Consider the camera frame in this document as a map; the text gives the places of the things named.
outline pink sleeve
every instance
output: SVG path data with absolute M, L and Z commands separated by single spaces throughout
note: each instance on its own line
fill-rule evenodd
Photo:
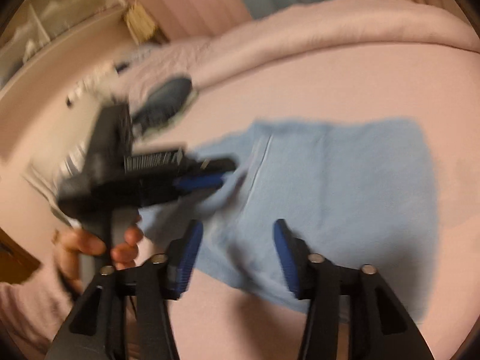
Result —
M 72 305 L 53 261 L 23 284 L 0 283 L 0 322 L 43 353 Z

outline black tool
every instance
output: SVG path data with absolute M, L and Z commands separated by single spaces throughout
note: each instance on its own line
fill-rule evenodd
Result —
M 300 360 L 337 358 L 339 299 L 350 298 L 349 360 L 434 360 L 414 321 L 377 269 L 336 266 L 311 253 L 285 220 L 274 241 L 290 291 L 310 299 Z
M 81 172 L 59 185 L 59 209 L 106 244 L 102 256 L 82 257 L 84 284 L 100 268 L 112 264 L 112 235 L 121 240 L 139 208 L 172 202 L 193 190 L 220 188 L 222 176 L 236 168 L 230 158 L 197 161 L 181 147 L 136 155 L 132 155 L 132 147 L 128 104 L 104 108 Z
M 45 360 L 126 360 L 125 297 L 136 296 L 142 360 L 178 360 L 167 300 L 187 290 L 202 241 L 203 227 L 192 221 L 182 239 L 142 266 L 116 271 L 103 267 L 78 299 Z

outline black handheld device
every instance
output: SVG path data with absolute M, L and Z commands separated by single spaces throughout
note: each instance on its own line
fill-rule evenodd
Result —
M 112 244 L 121 241 L 139 208 L 171 202 L 200 188 L 219 188 L 222 176 L 236 168 L 230 158 L 197 161 L 183 147 L 144 154 L 132 154 L 132 149 L 128 104 L 103 108 L 81 172 L 59 185 L 59 209 L 106 244 L 102 256 L 82 256 L 85 285 L 101 267 L 112 264 Z

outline metal screw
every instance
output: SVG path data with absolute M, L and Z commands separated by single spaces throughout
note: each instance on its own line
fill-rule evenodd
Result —
M 167 257 L 166 254 L 156 254 L 155 256 L 152 256 L 150 259 L 154 264 L 163 264 L 166 263 L 166 261 L 169 258 Z
M 208 164 L 210 163 L 210 160 L 209 159 L 206 159 L 205 161 L 202 162 L 202 165 L 200 166 L 200 169 L 205 169 Z
M 309 254 L 308 259 L 312 263 L 323 263 L 325 261 L 325 257 L 318 253 Z
M 361 271 L 367 275 L 374 275 L 377 273 L 377 268 L 375 268 L 374 266 L 372 265 L 364 265 L 362 268 L 361 268 Z
M 115 268 L 111 265 L 105 265 L 100 269 L 100 273 L 104 276 L 111 275 L 115 272 Z

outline wooden furniture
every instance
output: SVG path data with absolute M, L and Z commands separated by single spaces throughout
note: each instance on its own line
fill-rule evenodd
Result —
M 0 282 L 21 283 L 40 266 L 40 261 L 22 249 L 0 228 Z
M 25 0 L 0 36 L 0 109 L 15 99 L 9 91 L 20 78 L 86 33 L 120 20 L 126 7 L 125 0 Z

